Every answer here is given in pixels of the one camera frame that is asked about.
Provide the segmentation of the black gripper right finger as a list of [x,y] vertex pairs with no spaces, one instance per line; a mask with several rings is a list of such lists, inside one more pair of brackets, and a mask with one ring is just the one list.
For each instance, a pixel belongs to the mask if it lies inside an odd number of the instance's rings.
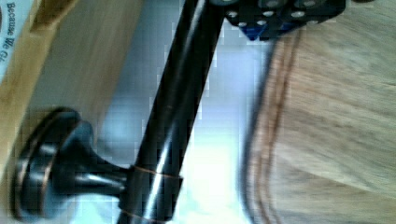
[[262,0],[266,29],[260,40],[276,39],[309,23],[322,23],[340,15],[346,0]]

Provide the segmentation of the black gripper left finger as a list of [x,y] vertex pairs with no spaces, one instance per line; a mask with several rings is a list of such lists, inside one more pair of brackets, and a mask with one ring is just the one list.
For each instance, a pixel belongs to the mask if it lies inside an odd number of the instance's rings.
[[209,3],[222,7],[229,23],[249,40],[267,41],[279,35],[282,21],[277,13],[282,0],[209,0]]

